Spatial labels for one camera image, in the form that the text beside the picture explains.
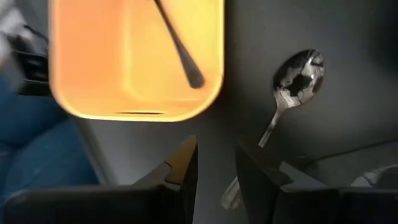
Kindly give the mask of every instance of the gray surface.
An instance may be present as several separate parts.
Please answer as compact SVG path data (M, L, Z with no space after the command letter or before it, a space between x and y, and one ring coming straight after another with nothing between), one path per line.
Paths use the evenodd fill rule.
M80 121L104 181L131 184L188 135L198 136L195 223L244 223L220 206L235 176L240 134L261 136L275 105L271 80L292 54L325 56L319 94L281 118L268 149L303 162L398 137L394 1L227 1L223 91L203 114L181 123Z

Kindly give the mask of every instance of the metal spoon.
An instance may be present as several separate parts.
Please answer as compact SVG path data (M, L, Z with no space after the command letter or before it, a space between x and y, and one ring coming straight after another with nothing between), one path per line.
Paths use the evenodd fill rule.
M166 26L170 32L170 35L172 36L175 48L177 48L178 55L180 56L180 61L182 64L182 67L185 72L185 76L188 79L189 85L191 88L200 88L205 84L205 78L203 77L203 74L201 73L200 69L198 68L198 65L196 65L195 61L192 59L191 55L189 54L188 50L185 48L185 46L182 44L182 41L178 37L176 31L173 29L173 26L171 22L169 21L169 18L166 15L166 12L163 9L162 3L160 0L154 0L156 3L156 6L160 12L160 14L163 17L164 22L166 23Z
M304 50L289 58L274 76L272 92L276 101L275 115L259 141L264 147L282 113L289 108L300 106L318 92L321 87L325 64L323 55L316 50ZM221 198L225 209L239 205L239 181L235 177Z

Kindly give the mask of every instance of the black object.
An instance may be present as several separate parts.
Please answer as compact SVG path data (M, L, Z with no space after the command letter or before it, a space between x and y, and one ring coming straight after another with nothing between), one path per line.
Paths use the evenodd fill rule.
M192 223L197 160L197 141L191 137L132 186L20 191L7 201L4 222Z
M252 162L246 150L237 148L236 166L250 223L398 223L397 189L308 188L284 192Z
M42 34L25 25L35 37L48 40ZM4 34L11 47L11 56L4 65L4 74L11 91L20 95L49 96L49 57L47 49L38 53L31 40L17 34Z
M177 48L178 55L180 56L180 60L182 63L182 67L184 68L185 75L187 76L189 85L192 88L200 88L205 84L205 78L203 77L198 65L196 65L195 61L192 59L191 55L189 54L188 50L185 48L184 44L181 42L180 38L178 37L177 33L173 29L169 18L167 17L162 3L160 0L154 0L156 3L159 12L161 13L164 22L172 36L174 41L174 45Z

